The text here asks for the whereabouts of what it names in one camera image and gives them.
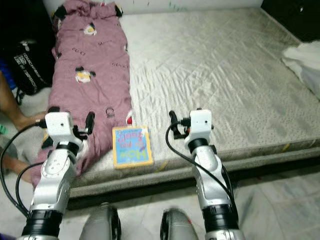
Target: bed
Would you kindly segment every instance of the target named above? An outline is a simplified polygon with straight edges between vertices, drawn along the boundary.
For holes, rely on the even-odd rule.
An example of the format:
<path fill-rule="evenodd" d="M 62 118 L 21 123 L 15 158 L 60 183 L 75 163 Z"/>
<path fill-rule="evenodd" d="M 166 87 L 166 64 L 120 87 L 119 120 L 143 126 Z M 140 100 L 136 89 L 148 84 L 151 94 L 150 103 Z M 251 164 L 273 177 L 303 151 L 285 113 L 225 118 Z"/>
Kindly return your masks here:
<path fill-rule="evenodd" d="M 229 171 L 320 156 L 319 100 L 281 62 L 299 41 L 261 8 L 133 14 L 120 23 L 133 125 L 149 127 L 154 164 L 115 169 L 110 151 L 74 181 L 71 198 L 190 178 L 190 165 L 166 147 L 170 110 L 178 118 L 212 111 L 211 144 Z M 44 110 L 49 91 L 24 105 Z M 16 143 L 22 158 L 35 158 L 42 134 L 33 129 Z M 24 138 L 38 140 L 27 147 Z M 183 140 L 170 140 L 188 154 Z"/>

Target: tile floor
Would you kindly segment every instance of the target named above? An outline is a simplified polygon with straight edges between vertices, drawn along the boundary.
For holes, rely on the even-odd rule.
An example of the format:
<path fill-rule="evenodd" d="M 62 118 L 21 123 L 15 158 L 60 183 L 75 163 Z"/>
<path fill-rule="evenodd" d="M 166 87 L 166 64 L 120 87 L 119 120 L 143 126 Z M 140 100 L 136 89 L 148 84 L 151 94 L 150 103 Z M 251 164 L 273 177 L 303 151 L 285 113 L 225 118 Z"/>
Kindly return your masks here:
<path fill-rule="evenodd" d="M 15 176 L 7 182 L 14 188 Z M 316 240 L 320 236 L 320 165 L 287 171 L 235 183 L 235 201 L 240 228 L 247 240 Z M 32 198 L 32 187 L 21 184 L 23 201 Z M 190 216 L 195 230 L 204 239 L 205 230 L 195 188 L 115 203 L 122 224 L 123 240 L 158 240 L 163 210 L 180 207 Z M 61 224 L 61 240 L 78 239 L 95 207 L 67 211 Z M 0 190 L 0 232 L 19 236 L 24 217 Z"/>

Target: book cover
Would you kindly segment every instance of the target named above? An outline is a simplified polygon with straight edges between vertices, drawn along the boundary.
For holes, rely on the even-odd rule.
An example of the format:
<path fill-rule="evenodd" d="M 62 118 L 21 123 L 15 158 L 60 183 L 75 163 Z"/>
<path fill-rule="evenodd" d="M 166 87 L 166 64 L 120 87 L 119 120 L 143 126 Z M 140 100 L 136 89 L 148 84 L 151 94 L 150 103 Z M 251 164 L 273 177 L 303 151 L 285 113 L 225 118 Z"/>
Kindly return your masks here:
<path fill-rule="evenodd" d="M 115 168 L 153 163 L 148 127 L 115 127 L 112 129 Z"/>

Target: black bag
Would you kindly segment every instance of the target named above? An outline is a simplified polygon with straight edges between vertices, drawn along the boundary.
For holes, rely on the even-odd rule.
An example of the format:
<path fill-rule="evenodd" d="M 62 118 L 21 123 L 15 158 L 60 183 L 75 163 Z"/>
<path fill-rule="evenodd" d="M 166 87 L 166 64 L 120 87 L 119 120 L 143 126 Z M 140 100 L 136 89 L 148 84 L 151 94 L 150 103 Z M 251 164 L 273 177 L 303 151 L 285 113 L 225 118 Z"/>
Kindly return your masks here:
<path fill-rule="evenodd" d="M 25 40 L 3 49 L 16 86 L 27 95 L 52 86 L 55 60 L 50 49 L 34 40 Z"/>
<path fill-rule="evenodd" d="M 55 35 L 42 0 L 0 1 L 0 30 L 1 55 L 16 86 L 27 95 L 51 87 Z"/>

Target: pink cloth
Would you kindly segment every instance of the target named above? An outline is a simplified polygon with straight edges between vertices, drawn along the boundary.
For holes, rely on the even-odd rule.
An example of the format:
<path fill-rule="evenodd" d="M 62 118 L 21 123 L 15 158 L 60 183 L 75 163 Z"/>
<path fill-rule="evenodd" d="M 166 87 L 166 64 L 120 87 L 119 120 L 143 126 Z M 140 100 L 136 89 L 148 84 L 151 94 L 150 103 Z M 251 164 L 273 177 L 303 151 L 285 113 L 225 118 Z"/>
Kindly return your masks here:
<path fill-rule="evenodd" d="M 52 49 L 56 63 L 48 108 L 69 111 L 79 128 L 85 127 L 90 111 L 95 113 L 88 152 L 76 164 L 80 175 L 112 148 L 112 128 L 126 126 L 131 110 L 129 55 L 114 2 L 101 6 L 67 0 L 63 6 L 67 15 L 58 24 Z M 50 149 L 40 150 L 36 162 L 45 161 Z M 40 166 L 34 167 L 33 186 L 40 177 Z"/>

